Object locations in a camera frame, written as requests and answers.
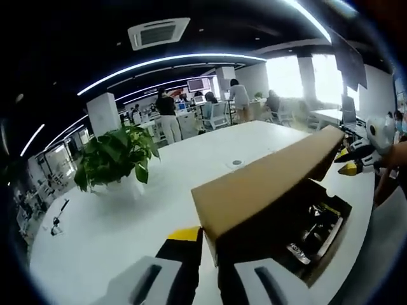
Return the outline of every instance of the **black ceiling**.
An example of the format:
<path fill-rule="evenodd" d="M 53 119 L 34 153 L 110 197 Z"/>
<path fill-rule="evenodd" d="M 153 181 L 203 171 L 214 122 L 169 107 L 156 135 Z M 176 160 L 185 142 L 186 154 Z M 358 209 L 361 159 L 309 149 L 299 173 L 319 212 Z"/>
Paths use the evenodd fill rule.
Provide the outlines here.
<path fill-rule="evenodd" d="M 86 86 L 122 68 L 187 53 L 248 54 L 272 44 L 322 37 L 305 17 L 283 0 L 63 2 L 17 3 L 4 12 L 17 22 L 3 37 L 7 42 L 4 45 L 7 62 L 3 71 L 8 78 L 7 94 L 0 111 L 2 116 L 13 117 L 14 122 L 9 125 L 25 126 L 25 131 L 18 131 L 18 141 L 12 145 L 12 150 L 18 153 L 35 130 L 45 123 L 29 153 L 42 150 L 54 136 L 83 115 L 86 102 L 106 90 L 120 97 L 168 80 L 201 75 L 215 65 L 168 69 L 131 79 L 140 73 L 199 62 L 251 65 L 256 61 L 177 60 L 120 74 L 80 97 L 76 95 Z M 310 10 L 326 25 L 338 29 L 346 39 L 369 43 L 354 29 L 349 30 L 348 24 L 326 7 L 311 5 Z M 180 42 L 132 50 L 127 36 L 129 27 L 175 17 L 191 18 Z M 129 78 L 131 80 L 108 88 Z M 19 93 L 24 93 L 24 99 L 16 105 L 15 97 Z"/>

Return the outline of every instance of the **air conditioner vent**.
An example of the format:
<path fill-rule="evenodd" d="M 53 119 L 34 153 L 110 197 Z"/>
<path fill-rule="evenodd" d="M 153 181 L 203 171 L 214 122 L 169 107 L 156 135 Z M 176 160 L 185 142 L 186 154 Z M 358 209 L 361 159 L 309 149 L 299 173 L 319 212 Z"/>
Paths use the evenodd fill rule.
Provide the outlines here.
<path fill-rule="evenodd" d="M 157 27 L 155 29 L 144 30 L 141 32 L 141 43 L 146 45 L 171 40 L 175 29 L 175 25 L 170 25 L 166 27 Z"/>
<path fill-rule="evenodd" d="M 127 30 L 134 51 L 181 39 L 189 18 L 166 19 L 136 25 Z"/>

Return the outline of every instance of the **cardboard box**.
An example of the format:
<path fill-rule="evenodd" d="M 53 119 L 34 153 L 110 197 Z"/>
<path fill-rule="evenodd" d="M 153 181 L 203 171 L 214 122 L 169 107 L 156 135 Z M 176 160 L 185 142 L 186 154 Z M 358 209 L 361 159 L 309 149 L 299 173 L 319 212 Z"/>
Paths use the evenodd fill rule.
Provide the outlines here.
<path fill-rule="evenodd" d="M 227 269 L 236 262 L 271 257 L 311 286 L 340 244 L 351 206 L 311 179 L 321 181 L 338 152 L 344 133 L 332 126 L 265 156 L 232 173 L 192 189 L 198 216 L 215 262 Z M 326 203 L 344 221 L 328 251 L 309 268 L 288 262 L 286 245 L 303 229 L 304 214 Z"/>

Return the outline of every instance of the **white pot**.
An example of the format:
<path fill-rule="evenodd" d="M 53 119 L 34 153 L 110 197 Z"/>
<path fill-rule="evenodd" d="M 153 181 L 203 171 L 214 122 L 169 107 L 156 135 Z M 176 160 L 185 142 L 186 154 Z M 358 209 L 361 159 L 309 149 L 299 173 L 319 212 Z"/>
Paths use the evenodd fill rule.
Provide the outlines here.
<path fill-rule="evenodd" d="M 122 177 L 120 182 L 111 182 L 106 186 L 108 193 L 121 199 L 137 200 L 144 194 L 143 184 L 132 172 L 128 177 Z"/>

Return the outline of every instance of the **box flap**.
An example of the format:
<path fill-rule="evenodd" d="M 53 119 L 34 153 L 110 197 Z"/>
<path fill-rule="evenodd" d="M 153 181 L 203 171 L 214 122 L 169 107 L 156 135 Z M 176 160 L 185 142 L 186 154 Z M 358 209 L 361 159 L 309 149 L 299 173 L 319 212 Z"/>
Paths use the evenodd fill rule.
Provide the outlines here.
<path fill-rule="evenodd" d="M 281 197 L 301 179 L 322 180 L 344 133 L 325 127 L 285 149 L 191 190 L 201 225 L 213 241 Z"/>

